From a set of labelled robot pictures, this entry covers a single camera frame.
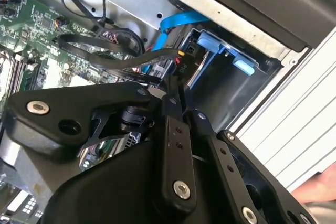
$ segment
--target screw hole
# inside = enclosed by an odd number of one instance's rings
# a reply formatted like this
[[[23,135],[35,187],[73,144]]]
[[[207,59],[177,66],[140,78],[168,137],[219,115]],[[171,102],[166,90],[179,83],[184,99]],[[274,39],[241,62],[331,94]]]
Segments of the screw hole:
[[[35,110],[38,110],[38,111],[43,110],[43,106],[40,105],[40,104],[34,104],[34,105],[33,105],[33,108],[34,108]]]
[[[230,172],[232,172],[233,173],[233,168],[231,167],[231,166],[227,166],[227,169],[230,171]]]
[[[177,142],[177,143],[176,143],[176,146],[177,146],[177,148],[179,148],[179,149],[183,149],[183,145],[182,145],[180,142]]]
[[[187,193],[187,189],[184,186],[179,186],[178,188],[183,194]]]
[[[58,128],[64,134],[75,136],[81,132],[81,126],[73,119],[63,119],[58,123]]]

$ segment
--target hole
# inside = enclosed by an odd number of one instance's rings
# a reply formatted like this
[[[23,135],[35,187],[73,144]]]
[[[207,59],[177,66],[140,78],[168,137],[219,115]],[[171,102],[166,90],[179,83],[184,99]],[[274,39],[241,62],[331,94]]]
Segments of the hole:
[[[253,216],[253,214],[252,214],[251,212],[247,212],[246,215],[247,215],[247,217],[250,218],[250,219],[253,219],[253,218],[254,218],[254,216]]]
[[[64,134],[74,136],[78,135],[81,132],[81,127],[79,123],[77,123],[73,119],[63,119],[58,123],[58,128]]]
[[[179,186],[178,188],[181,191],[181,193],[183,193],[183,194],[187,193],[187,189],[184,186]]]
[[[33,105],[33,109],[34,109],[34,110],[41,111],[41,110],[43,110],[43,106],[40,105],[40,104],[34,104],[34,105]]]
[[[176,146],[177,146],[177,148],[179,148],[179,149],[183,149],[183,145],[182,145],[180,142],[177,142],[177,143],[176,143]]]
[[[294,223],[294,224],[300,224],[299,219],[290,211],[287,212],[289,219]]]
[[[260,210],[262,208],[262,203],[263,203],[260,193],[253,185],[250,185],[250,184],[246,185],[246,189],[248,193],[250,194],[250,197],[252,199],[252,202],[255,208],[257,208],[257,210]]]
[[[230,172],[232,172],[233,173],[233,168],[231,167],[231,166],[227,166],[227,169],[230,171]]]

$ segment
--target black mechanical arm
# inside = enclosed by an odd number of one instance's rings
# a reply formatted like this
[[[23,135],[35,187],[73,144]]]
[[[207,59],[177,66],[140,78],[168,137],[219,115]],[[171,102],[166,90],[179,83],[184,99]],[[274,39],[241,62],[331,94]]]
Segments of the black mechanical arm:
[[[141,142],[80,173],[82,148],[129,132]],[[1,158],[45,207],[41,224],[315,223],[233,133],[214,133],[174,77],[164,91],[125,82],[16,93],[2,135]]]

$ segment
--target black plastic bracket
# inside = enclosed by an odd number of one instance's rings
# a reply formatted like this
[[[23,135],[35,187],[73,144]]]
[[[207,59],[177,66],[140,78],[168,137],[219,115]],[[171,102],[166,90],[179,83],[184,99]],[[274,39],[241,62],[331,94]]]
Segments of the black plastic bracket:
[[[310,214],[293,198],[279,181],[266,169],[252,152],[230,131],[221,131],[217,138],[229,148],[226,153],[231,153],[238,166],[244,171],[244,184],[250,193],[257,210],[269,223],[301,223],[304,215],[310,223],[315,223]]]
[[[162,97],[161,117],[154,127],[156,151],[155,196],[158,210],[169,219],[185,218],[196,208],[197,195],[189,126],[183,122],[176,79],[174,91]]]
[[[190,110],[186,113],[191,123],[191,138],[195,146],[193,154],[215,166],[216,177],[220,181],[218,193],[229,202],[228,205],[223,205],[223,211],[229,208],[235,223],[245,223],[242,209],[248,208],[255,214],[259,224],[266,224],[253,204],[227,144],[216,138],[209,120],[202,112]]]
[[[113,113],[128,106],[146,106],[151,98],[135,82],[19,92],[8,99],[3,125],[10,139],[20,145],[56,159],[73,158],[91,134],[96,110]],[[44,102],[49,112],[30,113],[26,106],[31,101]]]

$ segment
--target electronic component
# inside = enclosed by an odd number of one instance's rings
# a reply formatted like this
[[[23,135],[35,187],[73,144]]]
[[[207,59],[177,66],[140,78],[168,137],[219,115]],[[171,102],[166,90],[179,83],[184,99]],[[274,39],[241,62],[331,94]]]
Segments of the electronic component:
[[[3,16],[14,16],[16,14],[16,11],[14,9],[11,8],[6,8],[5,6],[0,6],[0,15]]]
[[[49,18],[43,17],[41,25],[47,29],[50,29],[52,21]]]
[[[62,26],[69,25],[70,21],[64,17],[57,17],[54,21],[56,27],[61,28]]]

